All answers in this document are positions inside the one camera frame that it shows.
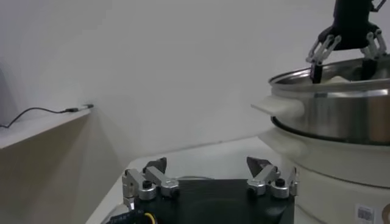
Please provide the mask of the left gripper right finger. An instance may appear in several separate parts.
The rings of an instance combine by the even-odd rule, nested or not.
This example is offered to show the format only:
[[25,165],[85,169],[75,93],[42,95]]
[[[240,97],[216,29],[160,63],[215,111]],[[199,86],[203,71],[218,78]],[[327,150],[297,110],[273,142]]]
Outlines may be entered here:
[[276,199],[287,199],[298,196],[297,169],[282,172],[266,159],[246,158],[252,178],[247,180],[247,193],[250,198],[258,198],[268,192]]

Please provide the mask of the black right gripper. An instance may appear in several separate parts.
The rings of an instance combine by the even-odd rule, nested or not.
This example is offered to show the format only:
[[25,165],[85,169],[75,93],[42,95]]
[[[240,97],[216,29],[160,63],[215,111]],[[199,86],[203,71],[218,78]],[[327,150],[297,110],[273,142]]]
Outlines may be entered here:
[[307,58],[310,79],[313,84],[322,80],[323,62],[335,49],[346,51],[360,49],[364,55],[361,80],[370,80],[376,73],[379,59],[387,55],[387,45],[382,30],[369,21],[371,13],[377,13],[381,3],[373,0],[336,0],[333,23],[324,29],[314,42]]

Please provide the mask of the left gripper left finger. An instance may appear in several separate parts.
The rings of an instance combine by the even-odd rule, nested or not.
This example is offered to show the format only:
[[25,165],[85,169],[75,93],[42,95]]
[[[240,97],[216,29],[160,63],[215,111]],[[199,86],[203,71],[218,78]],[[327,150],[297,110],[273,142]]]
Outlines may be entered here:
[[167,158],[149,161],[141,171],[126,169],[122,174],[122,200],[134,209],[136,201],[150,202],[158,197],[175,200],[180,195],[178,180],[165,175]]

